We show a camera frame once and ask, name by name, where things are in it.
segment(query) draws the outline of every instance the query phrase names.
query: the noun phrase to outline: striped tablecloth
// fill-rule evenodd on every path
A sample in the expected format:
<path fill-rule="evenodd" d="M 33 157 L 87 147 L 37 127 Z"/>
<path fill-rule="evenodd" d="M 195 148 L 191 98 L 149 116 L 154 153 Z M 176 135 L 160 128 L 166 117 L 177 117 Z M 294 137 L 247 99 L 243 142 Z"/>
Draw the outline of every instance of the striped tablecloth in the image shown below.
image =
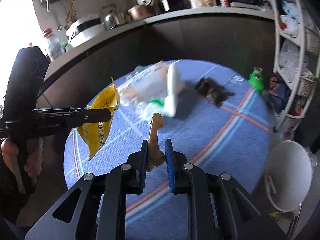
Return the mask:
<path fill-rule="evenodd" d="M 249 192 L 263 173 L 269 149 L 270 113 L 262 98 L 247 83 L 232 82 L 238 76 L 232 69 L 211 62 L 176 62 L 187 88 L 179 93 L 174 118 L 164 118 L 158 130 L 159 146 L 172 140 L 173 149 L 189 162 L 211 174 L 229 172 Z M 235 93 L 221 108 L 199 98 L 193 90 L 202 77 L 211 77 Z M 125 77 L 115 81 L 119 86 Z M 87 172 L 110 172 L 125 163 L 130 153 L 148 139 L 149 125 L 125 107 L 115 112 L 110 135 L 104 147 L 89 159 L 89 148 L 76 129 L 65 147 L 64 172 L 70 188 Z M 168 186 L 166 165 L 147 173 L 142 195 L 128 195 L 126 237 L 128 239 L 187 239 L 187 197 L 173 195 Z"/>

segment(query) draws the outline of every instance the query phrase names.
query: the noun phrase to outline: white bucket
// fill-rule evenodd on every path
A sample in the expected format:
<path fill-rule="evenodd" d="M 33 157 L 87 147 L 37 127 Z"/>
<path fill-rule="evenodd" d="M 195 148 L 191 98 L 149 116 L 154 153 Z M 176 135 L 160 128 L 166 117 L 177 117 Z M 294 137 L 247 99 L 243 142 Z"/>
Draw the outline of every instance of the white bucket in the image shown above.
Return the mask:
<path fill-rule="evenodd" d="M 305 149 L 283 141 L 269 156 L 264 176 L 268 199 L 279 211 L 289 212 L 303 202 L 310 188 L 312 168 Z"/>

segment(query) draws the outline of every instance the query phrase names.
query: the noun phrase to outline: green bottle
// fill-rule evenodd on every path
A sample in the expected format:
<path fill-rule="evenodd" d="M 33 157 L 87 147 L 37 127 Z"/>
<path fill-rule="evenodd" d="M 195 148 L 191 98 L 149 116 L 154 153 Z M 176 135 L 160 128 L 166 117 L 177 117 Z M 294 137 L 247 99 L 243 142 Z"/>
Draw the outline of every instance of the green bottle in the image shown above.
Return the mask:
<path fill-rule="evenodd" d="M 261 95 L 263 92 L 263 88 L 264 88 L 263 87 L 262 68 L 254 67 L 253 72 L 249 76 L 248 82 Z"/>

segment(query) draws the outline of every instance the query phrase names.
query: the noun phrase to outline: white countertop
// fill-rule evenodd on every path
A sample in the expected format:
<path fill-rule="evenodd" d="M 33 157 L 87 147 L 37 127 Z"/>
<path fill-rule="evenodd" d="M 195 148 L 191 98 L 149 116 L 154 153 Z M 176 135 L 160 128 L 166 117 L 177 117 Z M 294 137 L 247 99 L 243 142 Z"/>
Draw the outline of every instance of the white countertop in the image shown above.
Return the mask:
<path fill-rule="evenodd" d="M 162 20 L 166 20 L 166 19 L 170 19 L 170 18 L 188 16 L 188 15 L 196 15 L 196 14 L 211 14 L 211 13 L 236 13 L 236 14 L 251 15 L 251 16 L 257 16 L 257 17 L 262 17 L 262 18 L 274 20 L 274 15 L 271 10 L 263 12 L 263 11 L 253 10 L 253 9 L 233 8 L 233 7 L 201 7 L 201 8 L 185 9 L 185 10 L 179 10 L 179 11 L 159 14 L 159 15 L 147 18 L 143 21 L 132 22 L 129 24 L 125 24 L 125 25 L 116 27 L 112 30 L 105 31 L 102 34 L 100 34 L 96 37 L 93 37 L 91 40 L 88 40 L 85 43 L 71 49 L 70 51 L 66 52 L 65 54 L 63 54 L 60 57 L 58 57 L 57 59 L 55 59 L 52 63 L 50 63 L 44 80 L 48 79 L 58 69 L 63 67 L 70 60 L 77 57 L 81 53 L 85 52 L 89 48 L 91 48 L 91 47 L 93 47 L 93 46 L 95 46 L 95 45 L 97 45 L 107 39 L 110 39 L 111 37 L 114 37 L 118 34 L 121 34 L 121 33 L 126 32 L 128 30 L 132 30 L 132 29 L 137 28 L 139 26 L 151 24 L 154 22 L 158 22 L 158 21 L 162 21 Z"/>

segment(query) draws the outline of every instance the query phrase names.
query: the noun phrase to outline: black air fryer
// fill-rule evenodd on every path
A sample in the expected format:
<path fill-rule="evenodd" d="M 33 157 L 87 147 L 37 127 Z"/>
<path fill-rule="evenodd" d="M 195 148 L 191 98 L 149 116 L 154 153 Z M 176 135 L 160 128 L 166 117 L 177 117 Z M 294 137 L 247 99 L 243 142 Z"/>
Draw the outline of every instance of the black air fryer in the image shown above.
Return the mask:
<path fill-rule="evenodd" d="M 162 13 L 183 10 L 185 8 L 183 0 L 158 0 L 158 5 Z"/>

